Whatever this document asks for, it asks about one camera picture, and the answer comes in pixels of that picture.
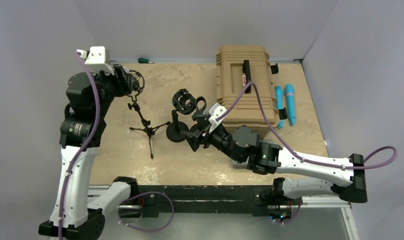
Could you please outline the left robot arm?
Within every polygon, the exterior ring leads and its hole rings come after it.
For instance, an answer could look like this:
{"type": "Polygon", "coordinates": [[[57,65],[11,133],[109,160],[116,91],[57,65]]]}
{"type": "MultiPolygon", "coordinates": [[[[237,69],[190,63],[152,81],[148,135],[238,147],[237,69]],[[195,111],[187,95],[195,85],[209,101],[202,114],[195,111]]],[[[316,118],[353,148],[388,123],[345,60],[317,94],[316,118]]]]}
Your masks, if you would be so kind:
{"type": "Polygon", "coordinates": [[[55,207],[41,223],[41,236],[61,240],[96,240],[107,215],[120,203],[134,204],[139,198],[134,178],[117,177],[108,190],[88,200],[91,170],[106,128],[104,120],[115,97],[141,92],[144,78],[135,70],[114,65],[114,73],[81,72],[68,80],[69,100],[60,126],[61,176],[55,207]]]}

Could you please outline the blue microphone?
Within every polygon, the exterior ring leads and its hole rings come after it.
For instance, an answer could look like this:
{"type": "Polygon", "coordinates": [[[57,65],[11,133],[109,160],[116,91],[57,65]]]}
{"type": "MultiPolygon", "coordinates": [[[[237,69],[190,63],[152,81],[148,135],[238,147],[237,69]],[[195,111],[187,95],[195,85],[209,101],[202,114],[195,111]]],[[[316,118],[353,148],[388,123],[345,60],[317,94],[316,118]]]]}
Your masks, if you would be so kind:
{"type": "Polygon", "coordinates": [[[288,119],[291,126],[296,123],[295,90],[292,84],[285,86],[285,96],[288,108],[288,119]]]}
{"type": "Polygon", "coordinates": [[[283,107],[283,90],[280,86],[275,86],[275,95],[276,95],[276,107],[279,110],[279,118],[280,122],[277,125],[277,128],[281,129],[284,126],[284,120],[287,118],[287,110],[283,107]]]}

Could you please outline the tan tool case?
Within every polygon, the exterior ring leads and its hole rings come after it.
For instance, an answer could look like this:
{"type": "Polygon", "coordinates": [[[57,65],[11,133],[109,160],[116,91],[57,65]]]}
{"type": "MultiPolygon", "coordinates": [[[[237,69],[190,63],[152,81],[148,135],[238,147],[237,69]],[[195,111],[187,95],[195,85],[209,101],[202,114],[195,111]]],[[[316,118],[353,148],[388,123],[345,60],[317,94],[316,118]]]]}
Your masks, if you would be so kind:
{"type": "Polygon", "coordinates": [[[232,133],[247,126],[264,139],[280,122],[269,53],[262,45],[223,45],[216,53],[217,102],[230,113],[222,124],[232,133]]]}

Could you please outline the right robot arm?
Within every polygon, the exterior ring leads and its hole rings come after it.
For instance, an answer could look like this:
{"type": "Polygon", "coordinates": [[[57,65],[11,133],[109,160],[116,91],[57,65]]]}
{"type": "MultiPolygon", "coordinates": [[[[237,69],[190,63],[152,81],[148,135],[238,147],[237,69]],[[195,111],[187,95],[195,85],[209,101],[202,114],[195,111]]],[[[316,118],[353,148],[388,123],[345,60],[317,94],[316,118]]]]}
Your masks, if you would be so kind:
{"type": "Polygon", "coordinates": [[[200,146],[214,146],[256,174],[305,176],[303,180],[286,178],[270,190],[271,199],[278,204],[308,195],[336,195],[351,203],[368,201],[365,160],[361,154],[332,158],[296,152],[261,140],[259,134],[245,125],[229,133],[220,120],[214,119],[225,110],[216,105],[207,114],[195,117],[197,123],[191,131],[180,131],[193,151],[200,146]]]}

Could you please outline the round base shock mount stand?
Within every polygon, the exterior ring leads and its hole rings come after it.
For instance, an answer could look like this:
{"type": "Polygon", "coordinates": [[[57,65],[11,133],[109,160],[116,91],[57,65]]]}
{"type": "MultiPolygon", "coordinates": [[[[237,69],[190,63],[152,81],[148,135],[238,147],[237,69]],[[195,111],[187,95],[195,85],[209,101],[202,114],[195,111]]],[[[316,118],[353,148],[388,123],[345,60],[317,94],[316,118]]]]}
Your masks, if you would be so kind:
{"type": "Polygon", "coordinates": [[[185,88],[178,90],[172,97],[172,104],[174,110],[172,110],[172,123],[166,129],[167,138],[174,142],[179,143],[185,140],[185,136],[181,134],[181,131],[188,132],[189,128],[187,124],[178,120],[178,114],[189,115],[196,109],[196,99],[185,88]]]}

